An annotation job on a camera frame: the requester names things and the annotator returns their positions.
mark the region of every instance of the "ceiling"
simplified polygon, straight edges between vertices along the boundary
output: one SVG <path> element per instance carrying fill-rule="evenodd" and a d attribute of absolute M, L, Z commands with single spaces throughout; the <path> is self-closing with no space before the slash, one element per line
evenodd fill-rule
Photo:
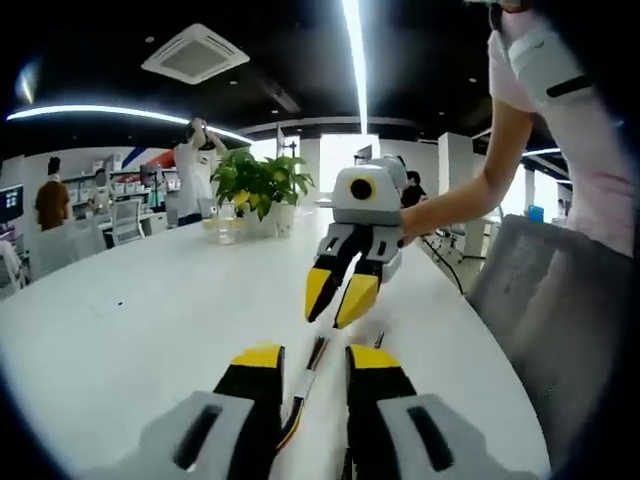
<path fill-rule="evenodd" d="M 59 5 L 30 12 L 29 35 L 22 34 L 20 22 L 15 22 L 15 32 L 12 27 L 3 32 L 5 44 L 12 45 L 12 74 L 1 84 L 3 118 L 36 106 L 99 104 L 184 118 L 197 115 L 211 125 L 238 131 L 275 121 L 358 116 L 340 0 L 210 4 L 166 12 L 158 5 L 153 12 L 140 7 L 135 15 L 127 4 L 106 13 Z M 373 133 L 435 140 L 445 131 L 473 136 L 489 127 L 490 32 L 484 7 L 452 0 L 360 4 L 369 116 L 412 122 L 371 125 Z M 250 62 L 194 86 L 142 70 L 140 65 L 152 53 L 194 23 L 229 40 Z M 25 68 L 34 79 L 33 104 L 15 94 L 16 79 Z M 0 128 L 2 158 L 85 146 L 169 147 L 183 133 L 180 126 L 159 121 L 92 113 L 34 117 Z M 292 128 L 303 138 L 357 129 L 357 122 L 305 126 L 302 132 Z M 251 138 L 264 136 L 273 132 Z M 477 150 L 482 152 L 485 143 L 480 138 Z M 529 148 L 552 145 L 541 125 Z M 561 158 L 558 163 L 566 169 Z"/>

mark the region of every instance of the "green leaves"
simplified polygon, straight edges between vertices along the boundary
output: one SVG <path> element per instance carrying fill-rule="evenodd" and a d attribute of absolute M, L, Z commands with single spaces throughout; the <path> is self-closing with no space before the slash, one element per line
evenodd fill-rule
<path fill-rule="evenodd" d="M 228 150 L 212 175 L 219 183 L 216 197 L 218 205 L 238 198 L 240 192 L 249 193 L 250 211 L 257 211 L 262 220 L 271 211 L 273 202 L 296 205 L 298 190 L 309 193 L 309 185 L 315 187 L 311 175 L 298 173 L 297 166 L 305 165 L 299 157 L 265 158 L 258 162 L 247 147 Z"/>

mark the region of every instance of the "potted plant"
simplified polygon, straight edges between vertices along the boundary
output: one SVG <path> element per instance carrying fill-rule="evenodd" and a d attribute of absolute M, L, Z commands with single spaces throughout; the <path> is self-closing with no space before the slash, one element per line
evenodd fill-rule
<path fill-rule="evenodd" d="M 232 201 L 240 215 L 246 215 L 249 229 L 256 226 L 254 219 L 257 219 L 264 224 L 261 230 L 266 235 L 273 230 L 274 217 L 287 217 L 291 210 L 290 228 L 293 208 L 299 199 L 298 190 L 307 195 L 309 185 L 314 185 L 309 174 L 296 172 L 296 165 L 304 163 L 297 157 L 268 158 L 266 162 L 258 162 L 248 148 L 229 150 L 222 156 L 212 177 L 218 182 L 218 206 Z M 269 215 L 274 205 L 277 205 L 276 215 Z"/>

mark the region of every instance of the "computer screen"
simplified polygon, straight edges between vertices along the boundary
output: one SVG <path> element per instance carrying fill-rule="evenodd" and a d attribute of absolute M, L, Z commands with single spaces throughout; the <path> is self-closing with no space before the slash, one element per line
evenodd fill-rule
<path fill-rule="evenodd" d="M 7 223 L 21 217 L 24 213 L 22 185 L 0 190 L 0 223 Z"/>

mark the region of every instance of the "cable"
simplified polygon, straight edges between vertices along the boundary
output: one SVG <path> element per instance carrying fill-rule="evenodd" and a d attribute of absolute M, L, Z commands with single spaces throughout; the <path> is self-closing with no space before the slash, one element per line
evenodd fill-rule
<path fill-rule="evenodd" d="M 438 251 L 435 248 L 433 248 L 433 246 L 429 243 L 428 240 L 425 240 L 423 237 L 421 238 L 422 238 L 422 241 L 429 246 L 429 248 L 433 251 L 433 253 L 436 254 L 436 256 L 440 259 L 440 261 L 444 263 L 449 268 L 449 270 L 451 270 L 451 274 L 453 275 L 453 278 L 456 280 L 456 283 L 458 284 L 458 289 L 460 290 L 460 294 L 464 295 L 462 284 L 460 283 L 460 279 L 458 278 L 458 275 L 456 275 L 456 272 L 453 269 L 453 267 L 449 265 L 449 262 L 447 262 L 444 258 L 442 258 L 442 255 L 440 255 Z"/>

